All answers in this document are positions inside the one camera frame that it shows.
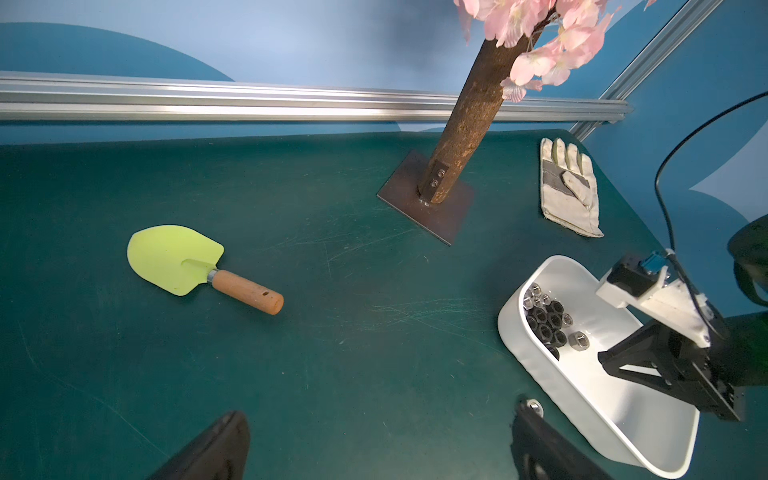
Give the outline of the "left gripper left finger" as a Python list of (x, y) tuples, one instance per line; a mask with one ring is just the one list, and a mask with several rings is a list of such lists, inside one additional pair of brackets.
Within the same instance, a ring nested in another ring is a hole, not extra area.
[(241, 411), (217, 419), (149, 479), (237, 479), (244, 477), (250, 428)]

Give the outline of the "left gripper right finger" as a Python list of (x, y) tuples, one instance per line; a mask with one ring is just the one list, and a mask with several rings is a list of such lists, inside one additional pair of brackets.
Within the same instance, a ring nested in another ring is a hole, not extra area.
[(511, 454), (519, 479), (611, 479), (525, 401), (516, 405), (511, 424)]

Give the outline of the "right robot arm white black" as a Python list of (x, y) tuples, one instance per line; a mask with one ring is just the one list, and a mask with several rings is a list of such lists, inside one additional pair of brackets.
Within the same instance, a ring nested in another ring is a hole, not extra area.
[(746, 388), (767, 383), (766, 217), (740, 229), (727, 249), (738, 289), (759, 311), (723, 316), (693, 285), (673, 250), (626, 255), (603, 277), (597, 294), (650, 320), (597, 358), (613, 377), (738, 422)]

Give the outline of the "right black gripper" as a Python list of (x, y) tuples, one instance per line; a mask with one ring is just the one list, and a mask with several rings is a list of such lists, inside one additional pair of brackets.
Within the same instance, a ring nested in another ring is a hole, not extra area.
[(702, 348), (658, 321), (597, 354), (604, 371), (712, 413), (725, 421), (745, 418), (741, 375), (746, 359), (735, 342)]

